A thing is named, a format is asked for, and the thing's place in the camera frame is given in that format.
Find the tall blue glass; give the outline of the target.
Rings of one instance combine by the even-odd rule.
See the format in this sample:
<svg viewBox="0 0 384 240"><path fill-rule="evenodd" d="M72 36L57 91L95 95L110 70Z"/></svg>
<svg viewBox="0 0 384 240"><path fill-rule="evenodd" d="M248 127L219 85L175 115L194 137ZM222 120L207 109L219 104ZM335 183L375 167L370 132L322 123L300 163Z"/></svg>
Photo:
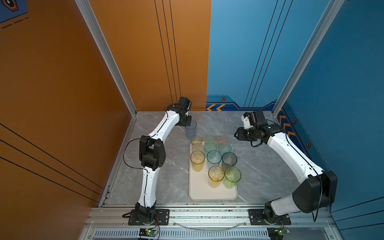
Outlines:
<svg viewBox="0 0 384 240"><path fill-rule="evenodd" d="M212 150L207 153L207 165L208 169L210 169L213 166L219 166L220 162L222 160L222 155L217 150Z"/></svg>
<svg viewBox="0 0 384 240"><path fill-rule="evenodd" d="M197 135L197 122L195 120L191 120L190 125L186 126L185 130L187 139L191 140Z"/></svg>

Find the small yellow glass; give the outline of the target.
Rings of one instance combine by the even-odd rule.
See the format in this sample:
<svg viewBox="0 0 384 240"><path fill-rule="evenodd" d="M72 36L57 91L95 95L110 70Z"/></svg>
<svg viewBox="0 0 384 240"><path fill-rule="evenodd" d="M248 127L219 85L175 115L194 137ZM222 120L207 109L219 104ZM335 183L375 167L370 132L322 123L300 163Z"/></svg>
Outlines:
<svg viewBox="0 0 384 240"><path fill-rule="evenodd" d="M201 145L202 141L203 141L203 139L200 136L194 136L194 137L191 138L191 144L193 146Z"/></svg>

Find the teal glass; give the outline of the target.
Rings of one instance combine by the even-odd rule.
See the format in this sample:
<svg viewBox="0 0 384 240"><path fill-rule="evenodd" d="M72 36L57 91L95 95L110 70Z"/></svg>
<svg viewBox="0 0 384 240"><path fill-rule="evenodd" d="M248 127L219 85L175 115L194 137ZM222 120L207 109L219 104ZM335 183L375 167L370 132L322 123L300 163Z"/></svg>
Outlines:
<svg viewBox="0 0 384 240"><path fill-rule="evenodd" d="M229 142L221 142L218 146L218 151L223 155L224 153L232 152L233 146Z"/></svg>
<svg viewBox="0 0 384 240"><path fill-rule="evenodd" d="M218 146L216 142L205 142L204 150L205 153L209 153L210 151L216 151Z"/></svg>

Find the small pink glass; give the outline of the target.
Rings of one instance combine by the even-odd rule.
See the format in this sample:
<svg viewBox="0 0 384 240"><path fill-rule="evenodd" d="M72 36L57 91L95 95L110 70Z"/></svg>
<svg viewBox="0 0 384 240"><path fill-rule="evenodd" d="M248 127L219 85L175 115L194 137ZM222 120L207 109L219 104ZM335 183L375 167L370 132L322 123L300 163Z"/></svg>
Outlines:
<svg viewBox="0 0 384 240"><path fill-rule="evenodd" d="M221 143L228 143L229 138L226 136L219 136L216 140L217 144L220 145Z"/></svg>

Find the tall dark grey glass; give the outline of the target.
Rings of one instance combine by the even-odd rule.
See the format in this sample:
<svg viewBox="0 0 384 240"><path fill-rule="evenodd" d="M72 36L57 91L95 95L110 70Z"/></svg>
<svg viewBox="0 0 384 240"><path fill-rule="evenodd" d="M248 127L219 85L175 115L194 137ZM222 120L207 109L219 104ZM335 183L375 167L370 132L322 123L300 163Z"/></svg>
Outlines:
<svg viewBox="0 0 384 240"><path fill-rule="evenodd" d="M226 152L222 155L222 168L227 169L228 167L233 167L237 164L238 158L232 152Z"/></svg>

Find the small green glass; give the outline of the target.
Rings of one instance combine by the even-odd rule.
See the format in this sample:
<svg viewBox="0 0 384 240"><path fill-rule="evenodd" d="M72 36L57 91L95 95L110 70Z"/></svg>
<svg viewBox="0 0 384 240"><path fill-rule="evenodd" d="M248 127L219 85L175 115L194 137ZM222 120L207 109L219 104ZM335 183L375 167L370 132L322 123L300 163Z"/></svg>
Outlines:
<svg viewBox="0 0 384 240"><path fill-rule="evenodd" d="M213 135L207 135L207 136L204 137L204 141L205 142L213 142L213 143L215 143L216 139L217 138L215 136L213 136Z"/></svg>

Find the teal glass front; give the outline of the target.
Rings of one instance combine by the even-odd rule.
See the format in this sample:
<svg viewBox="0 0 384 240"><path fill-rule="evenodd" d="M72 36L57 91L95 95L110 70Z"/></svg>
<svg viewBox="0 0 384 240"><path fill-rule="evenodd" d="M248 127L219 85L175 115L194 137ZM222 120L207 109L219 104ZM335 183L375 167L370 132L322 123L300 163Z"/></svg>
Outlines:
<svg viewBox="0 0 384 240"><path fill-rule="evenodd" d="M218 146L216 142L205 142L204 150L205 153L209 153L210 151L216 151Z"/></svg>

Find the tall green glass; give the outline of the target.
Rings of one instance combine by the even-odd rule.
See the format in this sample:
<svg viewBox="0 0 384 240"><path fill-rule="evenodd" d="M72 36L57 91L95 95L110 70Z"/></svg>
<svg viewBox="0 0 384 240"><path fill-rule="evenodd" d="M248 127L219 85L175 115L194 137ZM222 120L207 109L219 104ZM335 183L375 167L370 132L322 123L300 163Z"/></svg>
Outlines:
<svg viewBox="0 0 384 240"><path fill-rule="evenodd" d="M242 173L238 168L233 166L228 167L225 170L224 186L227 189L232 189L241 180L241 178L242 178Z"/></svg>

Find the tall blue glass front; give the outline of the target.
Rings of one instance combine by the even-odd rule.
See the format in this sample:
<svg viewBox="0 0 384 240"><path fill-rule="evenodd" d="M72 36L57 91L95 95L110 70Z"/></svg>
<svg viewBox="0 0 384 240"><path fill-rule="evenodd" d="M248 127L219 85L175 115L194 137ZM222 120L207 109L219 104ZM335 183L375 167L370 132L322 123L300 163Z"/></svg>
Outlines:
<svg viewBox="0 0 384 240"><path fill-rule="evenodd" d="M208 169L210 169L213 166L219 166L220 162L222 160L222 155L217 150L212 150L207 153L207 165Z"/></svg>

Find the tall yellow glass front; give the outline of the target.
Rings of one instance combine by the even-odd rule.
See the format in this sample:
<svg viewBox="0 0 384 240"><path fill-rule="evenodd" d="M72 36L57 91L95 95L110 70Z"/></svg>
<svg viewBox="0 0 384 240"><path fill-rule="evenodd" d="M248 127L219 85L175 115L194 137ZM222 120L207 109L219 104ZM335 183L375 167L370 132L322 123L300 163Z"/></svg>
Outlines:
<svg viewBox="0 0 384 240"><path fill-rule="evenodd" d="M200 172L203 169L206 156L202 151L193 151L190 155L192 168L195 172Z"/></svg>

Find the tall yellow glass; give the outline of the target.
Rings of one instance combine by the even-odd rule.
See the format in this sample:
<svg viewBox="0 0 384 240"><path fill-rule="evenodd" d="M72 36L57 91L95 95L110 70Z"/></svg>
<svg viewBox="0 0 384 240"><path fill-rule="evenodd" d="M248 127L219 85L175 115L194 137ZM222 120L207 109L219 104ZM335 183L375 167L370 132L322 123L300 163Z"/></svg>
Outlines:
<svg viewBox="0 0 384 240"><path fill-rule="evenodd" d="M224 179L225 171L219 166L213 166L208 171L209 185L212 188L218 188L221 181Z"/></svg>
<svg viewBox="0 0 384 240"><path fill-rule="evenodd" d="M195 172L200 172L203 169L206 156L202 151L193 151L190 155L192 168Z"/></svg>

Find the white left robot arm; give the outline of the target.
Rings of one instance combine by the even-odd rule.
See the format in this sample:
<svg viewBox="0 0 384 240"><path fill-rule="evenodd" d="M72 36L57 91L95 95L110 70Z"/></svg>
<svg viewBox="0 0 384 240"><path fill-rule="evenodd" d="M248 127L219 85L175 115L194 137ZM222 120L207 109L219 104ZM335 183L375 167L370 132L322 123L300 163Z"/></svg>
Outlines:
<svg viewBox="0 0 384 240"><path fill-rule="evenodd" d="M156 186L161 167L166 161L165 140L175 126L190 126L191 101L180 97L166 108L166 113L156 128L139 140L139 160L143 170L143 183L138 202L133 211L135 220L151 224L156 214Z"/></svg>

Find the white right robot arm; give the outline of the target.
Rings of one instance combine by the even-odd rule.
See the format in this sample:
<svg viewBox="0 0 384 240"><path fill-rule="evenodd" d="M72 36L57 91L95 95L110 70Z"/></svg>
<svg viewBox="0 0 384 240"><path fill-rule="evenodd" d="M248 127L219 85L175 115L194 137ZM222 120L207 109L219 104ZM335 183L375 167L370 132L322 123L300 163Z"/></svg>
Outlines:
<svg viewBox="0 0 384 240"><path fill-rule="evenodd" d="M243 127L234 136L239 141L253 143L257 140L268 145L290 167L300 185L290 195L265 203L263 219L276 224L291 213L312 213L335 202L338 177L324 171L308 158L290 139L279 124L268 121L263 111L246 112Z"/></svg>

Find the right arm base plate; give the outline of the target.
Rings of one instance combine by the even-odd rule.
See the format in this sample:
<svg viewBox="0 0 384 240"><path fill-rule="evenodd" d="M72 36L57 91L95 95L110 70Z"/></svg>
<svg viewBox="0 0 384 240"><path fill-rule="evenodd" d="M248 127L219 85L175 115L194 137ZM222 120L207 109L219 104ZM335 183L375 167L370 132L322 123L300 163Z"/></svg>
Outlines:
<svg viewBox="0 0 384 240"><path fill-rule="evenodd" d="M288 214L278 216L269 209L249 209L248 214L251 225L289 226L292 224Z"/></svg>

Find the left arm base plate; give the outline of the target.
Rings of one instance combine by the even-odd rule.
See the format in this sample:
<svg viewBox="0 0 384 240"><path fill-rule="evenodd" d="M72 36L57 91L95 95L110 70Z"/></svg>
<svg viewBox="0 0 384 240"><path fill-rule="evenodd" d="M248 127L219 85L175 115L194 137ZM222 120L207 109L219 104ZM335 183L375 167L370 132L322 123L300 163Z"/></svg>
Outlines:
<svg viewBox="0 0 384 240"><path fill-rule="evenodd" d="M149 214L139 213L136 210L130 212L128 220L129 226L167 226L169 224L170 210L169 209L155 209Z"/></svg>

